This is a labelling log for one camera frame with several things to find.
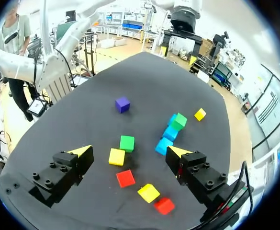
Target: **table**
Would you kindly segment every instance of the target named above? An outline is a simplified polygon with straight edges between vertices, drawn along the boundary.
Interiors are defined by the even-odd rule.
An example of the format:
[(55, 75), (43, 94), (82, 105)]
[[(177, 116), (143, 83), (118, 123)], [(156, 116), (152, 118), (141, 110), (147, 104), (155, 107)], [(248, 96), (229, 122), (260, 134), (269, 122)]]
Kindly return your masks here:
[[(131, 101), (124, 114), (114, 105), (121, 96)], [(207, 115), (198, 122), (194, 114), (200, 108)], [(177, 112), (188, 121), (175, 146), (200, 150), (212, 167), (228, 173), (230, 131), (223, 97), (178, 65), (144, 52), (77, 87), (27, 131), (2, 172), (0, 197), (10, 210), (17, 207), (39, 229), (52, 224), (52, 229), (89, 229), (84, 228), (86, 224), (101, 229), (185, 230), (195, 226), (205, 206), (179, 185), (165, 157), (154, 151), (168, 120)], [(121, 135), (135, 137), (135, 150), (126, 154), (123, 167), (109, 165), (110, 148), (119, 148)], [(59, 204), (49, 209), (30, 195), (20, 194), (24, 178), (31, 181), (32, 173), (47, 167), (53, 154), (88, 144), (93, 146), (95, 162), (81, 184), (73, 186)], [(136, 185), (121, 189), (116, 173), (129, 168)], [(4, 182), (9, 176), (21, 186), (6, 195), (3, 191), (14, 180)], [(153, 203), (146, 203), (137, 193), (145, 184), (153, 184), (176, 209), (170, 215), (159, 214)]]

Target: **cardboard box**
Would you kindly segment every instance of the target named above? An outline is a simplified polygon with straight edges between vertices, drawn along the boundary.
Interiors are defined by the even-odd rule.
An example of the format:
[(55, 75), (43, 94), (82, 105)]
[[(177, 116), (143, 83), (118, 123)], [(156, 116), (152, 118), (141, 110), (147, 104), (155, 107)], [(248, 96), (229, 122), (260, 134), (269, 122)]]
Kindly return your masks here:
[(213, 41), (211, 41), (209, 39), (203, 39), (202, 45), (199, 49), (199, 54), (201, 54), (205, 57), (208, 57), (212, 48), (213, 48)]

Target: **box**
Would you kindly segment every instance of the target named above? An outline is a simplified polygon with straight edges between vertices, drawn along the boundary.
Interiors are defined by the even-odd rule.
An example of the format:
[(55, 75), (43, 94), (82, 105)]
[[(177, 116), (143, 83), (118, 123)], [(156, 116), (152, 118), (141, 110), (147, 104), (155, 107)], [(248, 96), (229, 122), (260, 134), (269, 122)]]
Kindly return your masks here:
[(133, 31), (128, 31), (128, 36), (133, 37), (134, 36), (134, 32)]
[(199, 49), (199, 54), (201, 54), (205, 57), (208, 57), (212, 48), (213, 48), (213, 41), (211, 41), (209, 39), (203, 39), (202, 45)]
[(114, 46), (123, 46), (127, 44), (127, 40), (122, 37), (116, 37), (115, 39)]
[(114, 40), (113, 39), (105, 39), (101, 41), (101, 48), (108, 49), (114, 47)]

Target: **cube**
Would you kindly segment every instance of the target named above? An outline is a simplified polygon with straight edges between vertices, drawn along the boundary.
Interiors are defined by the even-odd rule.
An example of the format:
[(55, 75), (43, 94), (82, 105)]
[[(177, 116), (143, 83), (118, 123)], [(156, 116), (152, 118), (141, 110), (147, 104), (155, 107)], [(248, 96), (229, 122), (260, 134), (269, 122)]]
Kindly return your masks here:
[(111, 149), (110, 150), (110, 157), (109, 157), (109, 164), (123, 166), (124, 165), (124, 158), (125, 158), (125, 151), (120, 149)]
[(138, 194), (147, 202), (151, 203), (154, 201), (160, 193), (152, 184), (146, 184), (143, 188), (138, 190)]
[(134, 137), (121, 136), (120, 149), (132, 152), (134, 150)]
[(168, 198), (162, 198), (154, 206), (162, 215), (168, 214), (175, 208), (174, 203)]
[(164, 131), (162, 137), (166, 138), (170, 141), (175, 141), (177, 135), (178, 135), (178, 131), (173, 129), (171, 126), (167, 127), (167, 129)]
[(198, 121), (201, 121), (205, 116), (206, 112), (202, 108), (195, 114), (195, 117)]
[(175, 130), (180, 131), (186, 126), (186, 123), (187, 123), (187, 118), (184, 117), (182, 114), (178, 113), (175, 119), (170, 124), (170, 126)]
[(115, 107), (120, 113), (124, 113), (130, 108), (130, 101), (127, 97), (121, 97), (115, 100)]
[(124, 172), (117, 173), (116, 178), (121, 188), (125, 188), (127, 186), (135, 184), (134, 176), (132, 175), (130, 169)]
[(155, 151), (165, 156), (167, 154), (167, 147), (172, 146), (174, 143), (167, 138), (162, 138), (157, 144)]
[(168, 122), (168, 126), (170, 126), (170, 124), (173, 122), (173, 120), (176, 118), (177, 114), (174, 114), (171, 119)]

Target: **cyan cube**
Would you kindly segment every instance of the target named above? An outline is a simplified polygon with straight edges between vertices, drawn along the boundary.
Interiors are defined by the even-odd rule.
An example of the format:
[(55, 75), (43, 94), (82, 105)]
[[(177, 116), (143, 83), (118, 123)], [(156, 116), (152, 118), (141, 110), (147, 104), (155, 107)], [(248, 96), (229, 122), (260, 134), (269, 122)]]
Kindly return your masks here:
[(162, 137), (169, 139), (170, 141), (175, 141), (179, 131), (175, 130), (171, 126), (167, 127), (167, 129), (164, 131)]
[(115, 107), (120, 113), (124, 113), (130, 108), (130, 101), (127, 97), (121, 97), (115, 100)]
[(155, 151), (165, 156), (167, 154), (167, 147), (172, 146), (174, 143), (167, 138), (162, 138), (157, 144)]
[(171, 119), (170, 119), (169, 122), (168, 122), (168, 126), (170, 126), (170, 124), (173, 122), (173, 120), (175, 120), (176, 116), (177, 116), (177, 114), (174, 114), (174, 115), (171, 117)]

